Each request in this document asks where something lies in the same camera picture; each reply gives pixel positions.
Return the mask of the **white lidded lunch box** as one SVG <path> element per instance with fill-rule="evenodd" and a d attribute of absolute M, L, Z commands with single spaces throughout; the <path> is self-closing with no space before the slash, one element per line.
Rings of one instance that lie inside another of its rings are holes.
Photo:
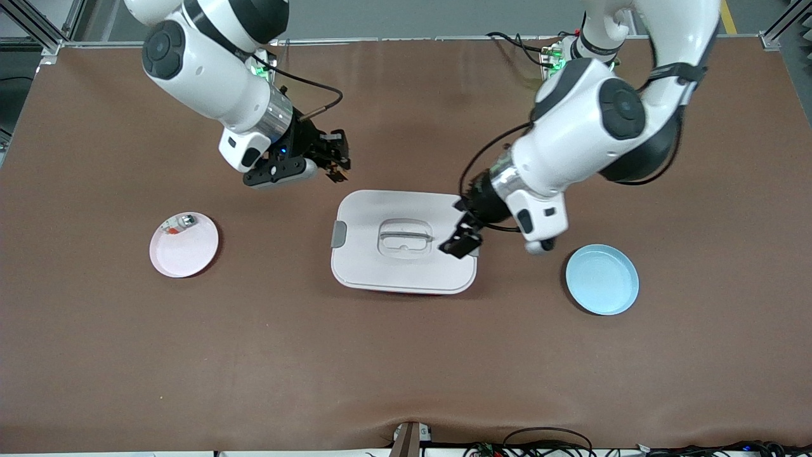
<path fill-rule="evenodd" d="M 478 273 L 478 257 L 454 258 L 439 251 L 459 221 L 452 194 L 358 190 L 337 209 L 347 223 L 343 247 L 332 249 L 331 269 L 348 288 L 392 293 L 454 295 L 468 289 Z M 388 238 L 380 232 L 424 232 L 434 237 Z"/>

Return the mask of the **light blue round plate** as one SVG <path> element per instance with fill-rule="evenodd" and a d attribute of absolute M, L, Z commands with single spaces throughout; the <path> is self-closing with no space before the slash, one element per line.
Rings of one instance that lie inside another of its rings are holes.
<path fill-rule="evenodd" d="M 619 315 L 637 301 L 640 278 L 626 255 L 607 245 L 587 245 L 565 266 L 566 290 L 576 304 L 594 315 Z"/>

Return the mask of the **pale pink round plate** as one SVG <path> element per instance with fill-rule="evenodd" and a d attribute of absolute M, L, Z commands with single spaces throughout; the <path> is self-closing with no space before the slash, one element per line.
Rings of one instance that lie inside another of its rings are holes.
<path fill-rule="evenodd" d="M 214 260 L 219 249 L 219 232 L 214 220 L 200 212 L 192 214 L 197 224 L 177 235 L 156 229 L 150 240 L 150 261 L 166 277 L 186 278 L 201 273 Z"/>

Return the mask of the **aluminium frame extrusion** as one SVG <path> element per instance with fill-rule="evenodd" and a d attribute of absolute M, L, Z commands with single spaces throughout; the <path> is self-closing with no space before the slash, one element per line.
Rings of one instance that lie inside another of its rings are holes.
<path fill-rule="evenodd" d="M 783 13 L 766 30 L 759 32 L 764 50 L 775 51 L 781 47 L 780 38 L 791 26 L 812 15 L 812 0 L 790 0 Z"/>
<path fill-rule="evenodd" d="M 0 44 L 54 55 L 69 43 L 87 0 L 0 0 Z"/>

